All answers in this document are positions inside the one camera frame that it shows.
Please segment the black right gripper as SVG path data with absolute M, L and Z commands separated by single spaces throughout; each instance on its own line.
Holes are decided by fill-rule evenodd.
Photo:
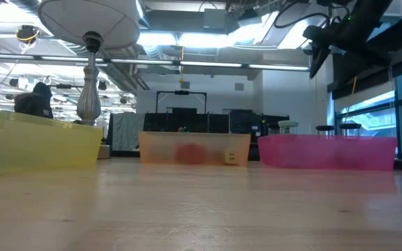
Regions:
M 312 62 L 309 78 L 314 78 L 331 52 L 330 46 L 337 47 L 347 54 L 365 60 L 369 65 L 387 66 L 390 55 L 368 45 L 373 30 L 378 28 L 379 21 L 361 21 L 356 18 L 345 18 L 341 22 L 332 22 L 321 28 L 308 26 L 303 36 L 311 40 Z

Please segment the black hourglass white sand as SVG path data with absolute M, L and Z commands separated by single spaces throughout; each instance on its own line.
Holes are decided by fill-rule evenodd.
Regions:
M 335 135 L 334 125 L 317 125 L 315 127 L 317 135 L 321 136 L 333 136 Z

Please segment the pink-red translucent plastic bin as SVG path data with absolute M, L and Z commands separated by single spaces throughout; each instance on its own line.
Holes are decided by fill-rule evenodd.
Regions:
M 260 162 L 284 169 L 391 171 L 395 137 L 270 135 L 258 139 Z

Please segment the grey ceiling box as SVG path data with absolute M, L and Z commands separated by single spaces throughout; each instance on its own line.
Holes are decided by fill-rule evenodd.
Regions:
M 224 29 L 227 14 L 222 9 L 204 9 L 203 27 L 205 29 Z

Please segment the black equipment cabinet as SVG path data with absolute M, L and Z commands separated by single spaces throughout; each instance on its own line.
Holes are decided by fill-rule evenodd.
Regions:
M 270 128 L 278 128 L 280 121 L 289 116 L 259 114 L 246 109 L 234 109 L 224 114 L 198 114 L 194 108 L 173 108 L 171 112 L 149 113 L 144 118 L 144 130 L 156 132 L 176 132 L 183 128 L 186 132 L 267 135 Z

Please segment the orange translucent plastic bin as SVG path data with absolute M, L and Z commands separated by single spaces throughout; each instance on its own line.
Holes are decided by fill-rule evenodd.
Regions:
M 201 165 L 223 166 L 224 152 L 233 150 L 239 154 L 239 166 L 248 164 L 251 145 L 249 134 L 206 132 L 141 132 L 139 134 L 140 160 L 143 163 L 183 165 L 174 159 L 179 144 L 201 144 L 207 149 L 207 159 Z

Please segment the grey cloth cover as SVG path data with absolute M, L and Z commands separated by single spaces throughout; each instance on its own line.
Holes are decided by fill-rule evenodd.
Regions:
M 112 147 L 114 151 L 135 151 L 139 133 L 144 128 L 145 114 L 124 112 L 113 115 Z

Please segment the person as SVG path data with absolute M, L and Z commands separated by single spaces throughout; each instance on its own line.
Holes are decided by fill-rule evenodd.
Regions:
M 15 97 L 14 111 L 17 113 L 53 119 L 50 101 L 52 92 L 48 85 L 38 82 L 33 91 Z

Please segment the yellow translucent plastic bin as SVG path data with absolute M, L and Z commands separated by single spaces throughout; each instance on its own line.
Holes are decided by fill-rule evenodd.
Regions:
M 102 137 L 100 128 L 0 111 L 0 176 L 93 168 Z

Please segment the silver ceiling duct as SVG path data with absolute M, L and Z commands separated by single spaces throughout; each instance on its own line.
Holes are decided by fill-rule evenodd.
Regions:
M 230 45 L 237 47 L 263 46 L 277 47 L 279 49 L 295 49 L 301 45 L 297 39 L 301 39 L 302 29 L 305 29 L 310 22 L 302 20 L 292 26 L 277 29 L 272 23 L 278 16 L 279 11 L 267 13 L 244 21 L 239 21 L 239 27 L 228 34 Z

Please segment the black gantry frame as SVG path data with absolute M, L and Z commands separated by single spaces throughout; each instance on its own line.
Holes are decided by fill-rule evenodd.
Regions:
M 158 106 L 159 106 L 159 95 L 161 93 L 172 93 L 177 96 L 189 96 L 191 94 L 193 95 L 203 95 L 204 96 L 204 113 L 207 114 L 207 92 L 194 92 L 194 91 L 185 91 L 185 90 L 179 90 L 179 91 L 156 91 L 156 102 L 155 102 L 155 113 L 158 113 Z

